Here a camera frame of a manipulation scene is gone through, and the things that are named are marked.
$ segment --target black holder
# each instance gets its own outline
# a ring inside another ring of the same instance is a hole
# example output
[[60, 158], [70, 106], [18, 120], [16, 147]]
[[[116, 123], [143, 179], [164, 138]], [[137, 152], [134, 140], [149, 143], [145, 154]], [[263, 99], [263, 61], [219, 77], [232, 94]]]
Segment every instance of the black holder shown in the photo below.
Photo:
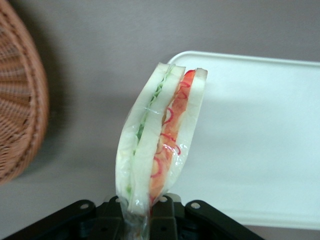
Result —
[[[77, 201], [3, 240], [120, 240], [124, 219], [115, 196], [96, 207]], [[204, 201], [183, 206], [164, 196], [152, 208], [150, 240], [263, 240]]]

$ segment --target white tray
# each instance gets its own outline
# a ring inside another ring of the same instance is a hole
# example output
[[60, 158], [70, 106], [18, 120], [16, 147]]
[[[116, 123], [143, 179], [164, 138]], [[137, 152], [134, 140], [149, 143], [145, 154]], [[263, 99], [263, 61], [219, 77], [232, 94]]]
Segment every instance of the white tray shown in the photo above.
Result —
[[320, 230], [320, 63], [196, 51], [169, 63], [208, 70], [171, 192], [245, 225]]

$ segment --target gray background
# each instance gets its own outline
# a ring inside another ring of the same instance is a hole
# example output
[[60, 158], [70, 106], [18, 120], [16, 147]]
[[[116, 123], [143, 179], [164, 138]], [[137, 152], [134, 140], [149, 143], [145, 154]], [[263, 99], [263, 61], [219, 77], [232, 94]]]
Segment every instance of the gray background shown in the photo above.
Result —
[[[43, 61], [51, 115], [34, 162], [0, 186], [0, 239], [77, 200], [115, 195], [121, 129], [158, 62], [188, 50], [320, 62], [318, 0], [9, 2]], [[320, 239], [250, 228], [267, 240]]]

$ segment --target woven basket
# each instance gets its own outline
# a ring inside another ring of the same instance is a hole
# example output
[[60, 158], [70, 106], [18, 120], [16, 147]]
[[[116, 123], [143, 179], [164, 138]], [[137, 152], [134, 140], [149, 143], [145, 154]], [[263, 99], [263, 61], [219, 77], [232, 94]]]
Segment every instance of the woven basket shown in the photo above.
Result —
[[9, 3], [0, 0], [0, 184], [35, 157], [48, 106], [47, 80], [31, 36]]

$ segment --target wrapped sandwich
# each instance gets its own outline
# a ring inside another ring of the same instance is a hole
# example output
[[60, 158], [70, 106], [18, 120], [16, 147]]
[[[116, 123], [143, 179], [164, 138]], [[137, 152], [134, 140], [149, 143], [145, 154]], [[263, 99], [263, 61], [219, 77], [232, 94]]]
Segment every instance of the wrapped sandwich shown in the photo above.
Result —
[[159, 63], [122, 129], [115, 183], [129, 226], [126, 239], [148, 239], [150, 209], [172, 187], [186, 162], [207, 71], [185, 70]]

